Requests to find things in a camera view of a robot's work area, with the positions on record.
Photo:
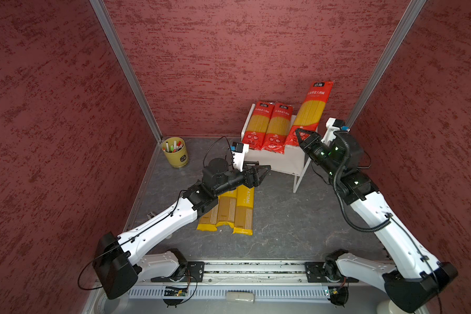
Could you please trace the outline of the red pasta package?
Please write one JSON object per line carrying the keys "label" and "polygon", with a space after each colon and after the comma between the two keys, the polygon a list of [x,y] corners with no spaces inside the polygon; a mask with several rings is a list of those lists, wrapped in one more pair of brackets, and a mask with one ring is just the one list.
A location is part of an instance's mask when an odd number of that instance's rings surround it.
{"label": "red pasta package", "polygon": [[243,132],[242,143],[248,144],[252,150],[261,150],[268,130],[275,105],[266,102],[255,104],[250,119]]}
{"label": "red pasta package", "polygon": [[314,82],[311,85],[292,123],[285,145],[298,146],[297,129],[307,131],[315,131],[317,129],[333,86],[333,81]]}
{"label": "red pasta package", "polygon": [[279,154],[285,153],[285,141],[289,134],[293,110],[293,106],[282,103],[275,104],[262,150]]}

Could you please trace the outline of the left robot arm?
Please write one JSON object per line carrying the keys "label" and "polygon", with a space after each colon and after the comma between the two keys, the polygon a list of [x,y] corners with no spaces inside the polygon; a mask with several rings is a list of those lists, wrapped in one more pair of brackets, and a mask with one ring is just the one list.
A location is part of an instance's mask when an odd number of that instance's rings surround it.
{"label": "left robot arm", "polygon": [[215,158],[204,167],[202,178],[180,191],[177,201],[162,213],[119,236],[112,232],[103,235],[96,246],[92,267],[106,297],[117,299],[141,280],[172,276],[175,270],[166,271],[164,264],[178,264],[175,253],[168,251],[155,263],[146,262],[145,255],[169,235],[210,212],[223,193],[242,185],[258,187],[270,170],[271,166],[259,163],[231,170],[226,160]]}

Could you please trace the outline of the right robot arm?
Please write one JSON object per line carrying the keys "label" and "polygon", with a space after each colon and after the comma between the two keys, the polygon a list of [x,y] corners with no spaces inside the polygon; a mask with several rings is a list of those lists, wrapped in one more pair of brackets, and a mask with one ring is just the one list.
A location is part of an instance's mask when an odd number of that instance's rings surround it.
{"label": "right robot arm", "polygon": [[391,258],[383,264],[339,249],[325,260],[328,280],[350,277],[367,283],[385,292],[406,313],[438,297],[458,276],[456,267],[439,261],[396,216],[360,166],[365,152],[347,128],[335,128],[331,141],[301,128],[295,133],[300,148],[327,173],[345,222],[358,232],[375,234]]}

